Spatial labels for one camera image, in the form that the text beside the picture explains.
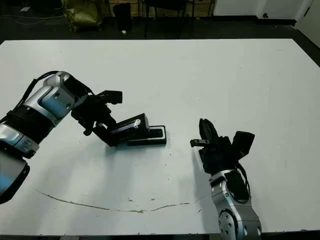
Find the crack line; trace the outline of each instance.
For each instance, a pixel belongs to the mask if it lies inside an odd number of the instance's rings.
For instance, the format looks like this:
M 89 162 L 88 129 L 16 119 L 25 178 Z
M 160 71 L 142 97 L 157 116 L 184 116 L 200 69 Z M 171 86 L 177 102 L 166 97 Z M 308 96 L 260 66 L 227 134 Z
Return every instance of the crack line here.
M 125 213 L 138 213 L 138 214 L 143 214 L 144 212 L 155 212 L 158 211 L 160 209 L 164 209 L 164 208 L 171 208 L 171 207 L 175 207 L 175 206 L 179 206 L 179 205 L 188 205 L 190 204 L 190 202 L 181 202 L 178 204 L 170 204 L 170 205 L 164 205 L 158 208 L 154 208 L 154 209 L 141 209 L 141 210 L 122 210 L 122 209 L 111 209 L 111 208 L 105 208 L 105 207 L 101 207 L 101 206 L 95 206 L 95 205 L 89 205 L 89 204 L 83 204 L 83 203 L 78 203 L 78 202 L 74 202 L 74 201 L 67 201 L 67 200 L 63 200 L 61 198 L 55 197 L 55 196 L 51 196 L 47 193 L 44 193 L 42 191 L 39 191 L 36 189 L 36 191 L 44 196 L 47 196 L 51 199 L 57 200 L 59 202 L 62 203 L 67 203 L 67 204 L 73 204 L 73 205 L 78 205 L 78 206 L 83 206 L 83 207 L 88 207 L 88 208 L 94 208 L 94 209 L 100 209 L 100 210 L 105 210 L 105 211 L 113 211 L 113 212 L 125 212 Z M 199 200 L 205 198 L 206 196 L 203 196 L 201 198 L 199 198 L 197 201 L 195 201 L 194 203 L 198 202 Z

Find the black floor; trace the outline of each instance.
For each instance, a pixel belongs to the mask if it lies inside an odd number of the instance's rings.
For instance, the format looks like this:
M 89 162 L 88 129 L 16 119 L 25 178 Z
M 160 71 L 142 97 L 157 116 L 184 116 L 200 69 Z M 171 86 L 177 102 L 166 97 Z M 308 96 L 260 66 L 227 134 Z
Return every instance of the black floor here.
M 0 14 L 0 43 L 4 40 L 35 39 L 145 39 L 143 18 L 132 20 L 132 30 L 123 35 L 114 18 L 106 18 L 101 29 L 93 28 L 80 32 L 69 31 L 62 16 L 53 19 L 29 19 L 3 16 L 43 16 L 43 13 L 21 13 L 20 7 L 5 7 Z M 320 66 L 320 49 L 291 25 L 256 24 L 255 20 L 216 21 L 210 18 L 151 19 L 146 39 L 293 39 Z

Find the yellow bag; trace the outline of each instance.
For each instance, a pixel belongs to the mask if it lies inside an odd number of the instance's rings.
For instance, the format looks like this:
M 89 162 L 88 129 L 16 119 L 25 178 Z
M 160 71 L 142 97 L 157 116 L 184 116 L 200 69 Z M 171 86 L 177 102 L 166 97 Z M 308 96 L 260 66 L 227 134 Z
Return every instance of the yellow bag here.
M 85 27 L 99 27 L 105 16 L 104 0 L 61 0 L 63 13 L 73 31 Z

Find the black robot arm segment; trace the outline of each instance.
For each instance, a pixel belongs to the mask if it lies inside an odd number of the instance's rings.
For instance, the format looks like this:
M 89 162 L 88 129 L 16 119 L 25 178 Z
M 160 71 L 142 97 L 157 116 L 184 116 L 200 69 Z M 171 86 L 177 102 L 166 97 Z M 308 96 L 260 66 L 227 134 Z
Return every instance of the black robot arm segment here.
M 43 79 L 43 86 L 29 97 Z M 34 79 L 14 109 L 0 120 L 0 204 L 10 200 L 27 177 L 30 168 L 23 158 L 31 158 L 40 142 L 70 111 L 85 128 L 86 136 L 94 132 L 109 146 L 125 141 L 128 145 L 129 141 L 145 143 L 145 139 L 150 142 L 144 113 L 116 123 L 107 103 L 122 103 L 122 92 L 105 90 L 95 95 L 65 71 L 50 71 Z
M 211 175 L 211 197 L 219 214 L 221 238 L 261 239 L 261 224 L 251 206 L 247 174 L 239 163 L 249 153 L 255 135 L 237 131 L 231 143 L 227 136 L 218 136 L 207 119 L 200 119 L 199 132 L 202 139 L 192 139 L 190 144 L 203 147 L 199 155 L 204 171 Z

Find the white table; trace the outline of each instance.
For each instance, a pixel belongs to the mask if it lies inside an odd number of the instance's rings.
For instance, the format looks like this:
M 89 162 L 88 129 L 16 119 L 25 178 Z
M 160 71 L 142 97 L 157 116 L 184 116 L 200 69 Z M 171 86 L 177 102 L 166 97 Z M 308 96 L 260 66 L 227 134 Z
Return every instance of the white table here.
M 218 233 L 210 176 L 189 144 L 201 117 L 224 136 L 256 134 L 241 162 L 264 232 L 319 229 L 320 69 L 293 40 L 5 41 L 1 116 L 49 70 L 123 91 L 115 119 L 144 112 L 166 126 L 167 145 L 110 148 L 66 117 L 0 205 L 0 234 Z

